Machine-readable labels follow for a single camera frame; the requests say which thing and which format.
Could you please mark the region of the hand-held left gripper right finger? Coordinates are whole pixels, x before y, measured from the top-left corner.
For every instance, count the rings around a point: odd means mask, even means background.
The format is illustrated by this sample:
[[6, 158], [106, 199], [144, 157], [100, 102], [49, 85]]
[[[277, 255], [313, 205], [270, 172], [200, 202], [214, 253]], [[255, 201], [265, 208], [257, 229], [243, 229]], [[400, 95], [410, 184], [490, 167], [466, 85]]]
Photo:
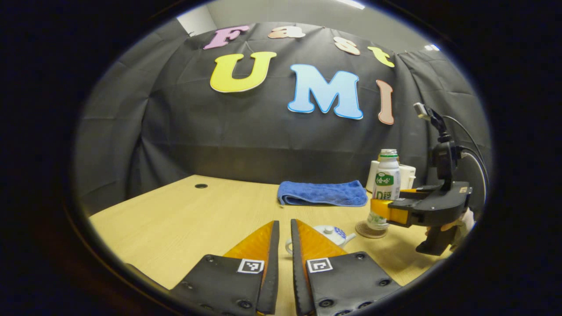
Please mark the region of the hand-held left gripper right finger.
[[298, 316], [356, 315], [401, 288], [368, 253], [346, 252], [301, 220], [291, 238]]

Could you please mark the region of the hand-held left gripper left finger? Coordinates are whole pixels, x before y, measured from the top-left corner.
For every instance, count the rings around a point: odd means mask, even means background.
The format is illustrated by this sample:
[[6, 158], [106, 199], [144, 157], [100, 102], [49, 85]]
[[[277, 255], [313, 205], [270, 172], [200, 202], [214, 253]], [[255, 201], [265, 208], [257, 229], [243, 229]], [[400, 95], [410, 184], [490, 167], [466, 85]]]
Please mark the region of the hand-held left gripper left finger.
[[279, 221], [273, 220], [223, 256], [203, 256], [170, 293], [217, 316], [275, 314], [279, 238]]

